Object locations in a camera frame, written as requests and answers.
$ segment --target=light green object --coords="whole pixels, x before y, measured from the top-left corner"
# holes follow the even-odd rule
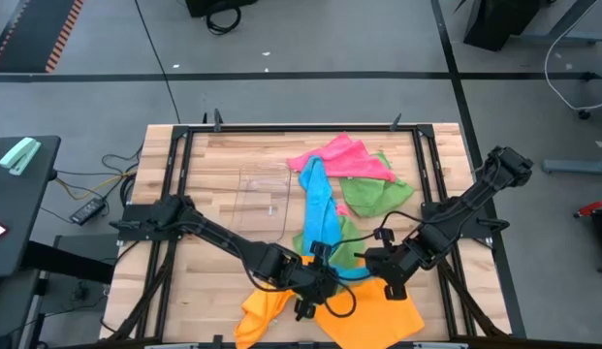
[[[355,223],[346,215],[337,217],[339,227],[341,229],[341,239],[358,238],[359,230]],[[295,236],[292,240],[294,250],[302,253],[302,233]],[[355,257],[355,253],[363,253],[365,244],[362,241],[354,241],[340,244],[329,259],[329,264],[338,266],[344,269],[352,269],[359,265],[359,258]]]
[[[391,169],[385,154],[379,152],[372,156]],[[414,192],[410,185],[400,179],[391,183],[371,178],[340,178],[339,184],[346,204],[361,217],[382,215],[402,205]]]
[[[0,166],[10,169],[10,175],[20,175],[40,149],[40,142],[25,137],[10,149],[0,160]]]

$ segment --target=white cable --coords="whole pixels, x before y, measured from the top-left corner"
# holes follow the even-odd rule
[[[581,21],[581,19],[583,19],[583,17],[585,17],[585,15],[595,6],[595,4],[597,4],[598,1],[596,0],[596,2],[594,2],[593,4],[591,4],[591,6],[589,6],[589,8],[583,13],[582,16],[579,17],[579,19],[577,19],[574,24],[570,25],[570,27],[563,32],[563,34],[559,35],[558,38],[556,38],[556,40],[554,41],[554,43],[551,45],[551,48],[549,48],[548,53],[546,53],[546,59],[544,60],[544,75],[546,76],[546,82],[548,83],[548,85],[551,87],[551,89],[554,91],[554,93],[556,93],[557,96],[559,96],[559,98],[561,99],[561,101],[563,101],[563,103],[565,103],[566,106],[568,106],[572,111],[590,111],[590,110],[594,110],[594,109],[598,109],[602,107],[602,103],[595,105],[595,106],[588,106],[588,107],[574,107],[572,106],[572,104],[570,102],[568,102],[562,95],[561,93],[553,86],[553,84],[551,83],[551,79],[549,79],[549,57],[551,56],[551,52],[553,52],[553,48],[556,46],[556,44],[563,39],[566,35],[568,35],[568,33],[577,25],[579,24],[579,22]]]

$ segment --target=gray floor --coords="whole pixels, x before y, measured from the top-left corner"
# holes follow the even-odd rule
[[[441,0],[461,72],[541,72],[548,47],[508,43],[501,52],[462,44],[468,5]],[[548,30],[571,5],[559,0],[527,28]],[[0,32],[14,0],[0,0]],[[243,11],[237,31],[213,37],[192,19],[181,0],[140,0],[152,40],[168,73],[286,71],[446,72],[447,65],[427,0],[261,0]],[[602,1],[578,26],[602,33]],[[602,74],[602,44],[559,48],[551,71]],[[85,2],[55,74],[158,74],[159,67],[133,0]],[[558,81],[575,104],[602,101],[602,81]],[[586,220],[572,213],[602,199],[602,177],[539,171],[544,158],[602,159],[602,110],[578,120],[542,80],[463,82],[483,153],[511,145],[538,167],[525,189],[496,199],[509,263],[529,337],[602,342],[602,250]],[[174,81],[184,122],[221,110],[226,122],[389,121],[459,122],[448,80],[339,79]],[[174,110],[163,82],[0,83],[0,136],[55,134],[63,139],[57,169],[102,170],[108,152],[132,154],[145,126],[173,123]],[[100,178],[66,177],[92,186]],[[109,233],[111,215],[83,228],[41,212],[33,239],[55,235]],[[44,207],[62,216],[77,206],[54,183]],[[43,339],[52,345],[93,341],[97,313],[48,319]]]

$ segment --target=wooden table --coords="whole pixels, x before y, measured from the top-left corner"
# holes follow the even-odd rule
[[[472,184],[472,177],[459,126],[456,123],[433,126],[449,195],[461,194]],[[159,199],[172,128],[171,125],[148,127],[133,204],[151,204]],[[286,158],[323,146],[336,135],[328,132],[199,134],[192,144],[186,194],[193,198],[198,210],[206,217],[229,227],[242,165],[284,164]],[[423,192],[412,137],[388,132],[349,135],[354,140],[363,140],[370,153],[385,153],[394,173],[416,190],[400,209],[420,216]],[[176,168],[181,163],[182,142],[178,145]],[[424,149],[427,168],[431,172],[426,142]],[[178,177],[179,171],[174,171],[172,192],[177,187]],[[437,200],[433,174],[429,178],[432,197]],[[291,183],[285,233],[279,241],[288,247],[291,247],[292,237],[302,232],[305,206],[305,192],[298,185],[298,174],[292,174]],[[343,203],[338,180],[332,178],[331,185],[335,199]],[[355,217],[354,220],[365,235],[380,224],[382,217]],[[390,218],[389,226],[396,230],[396,238],[403,238],[413,228],[413,222],[394,217],[393,220]],[[374,243],[377,241],[368,240],[366,245]],[[112,328],[120,325],[142,294],[150,246],[151,242],[142,241],[115,269],[105,313],[105,322]],[[491,251],[472,240],[461,240],[459,248],[470,293],[495,324],[508,333],[509,321]],[[234,341],[234,328],[243,317],[240,306],[254,290],[240,261],[195,237],[185,237],[178,244],[175,256],[164,342],[211,342],[215,334],[223,334],[224,341]],[[448,339],[436,270],[419,270],[406,288],[426,323],[420,332],[406,340]],[[452,297],[459,333],[464,333],[460,304],[453,290]],[[149,309],[146,336],[154,332],[157,302],[155,299]],[[293,305],[293,301],[288,302],[262,341],[332,341],[313,321],[296,322]],[[101,336],[108,335],[107,330],[101,330]]]

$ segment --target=yellow cable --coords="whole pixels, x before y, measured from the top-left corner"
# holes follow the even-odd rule
[[[118,174],[118,175],[116,175],[114,177],[111,177],[111,178],[105,180],[104,182],[98,184],[94,188],[89,189],[90,191],[86,192],[85,194],[83,194],[81,196],[75,196],[75,194],[70,190],[68,184],[66,182],[64,182],[63,180],[61,180],[60,178],[56,178],[55,180],[57,181],[57,183],[59,183],[59,185],[61,185],[66,190],[66,193],[68,193],[68,195],[70,195],[70,197],[73,200],[83,200],[83,199],[87,198],[88,196],[90,196],[92,194],[91,192],[95,192],[96,190],[104,187],[105,185],[109,185],[110,183],[113,183],[115,180],[121,179],[121,178],[123,178],[125,176],[128,176],[128,175],[132,175],[132,174],[134,174],[136,172],[137,171],[131,171],[131,172],[127,172],[127,173],[124,173],[124,174]]]

